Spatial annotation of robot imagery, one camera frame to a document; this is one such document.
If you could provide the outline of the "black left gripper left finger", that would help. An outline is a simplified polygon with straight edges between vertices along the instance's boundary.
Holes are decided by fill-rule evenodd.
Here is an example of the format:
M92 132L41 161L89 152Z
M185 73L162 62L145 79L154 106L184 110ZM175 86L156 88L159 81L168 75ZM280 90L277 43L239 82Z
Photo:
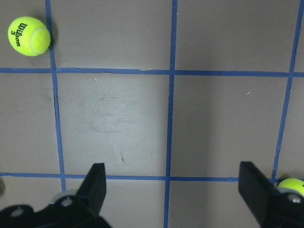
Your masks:
M104 163L94 163L80 185L76 196L99 216L106 196L106 174Z

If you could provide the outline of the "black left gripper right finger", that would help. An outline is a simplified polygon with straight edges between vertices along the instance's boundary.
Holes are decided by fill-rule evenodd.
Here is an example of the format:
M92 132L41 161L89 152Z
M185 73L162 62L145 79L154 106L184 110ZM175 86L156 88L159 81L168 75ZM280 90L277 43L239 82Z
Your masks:
M277 196L277 189L253 162L240 163L238 191L258 224L266 225L270 202Z

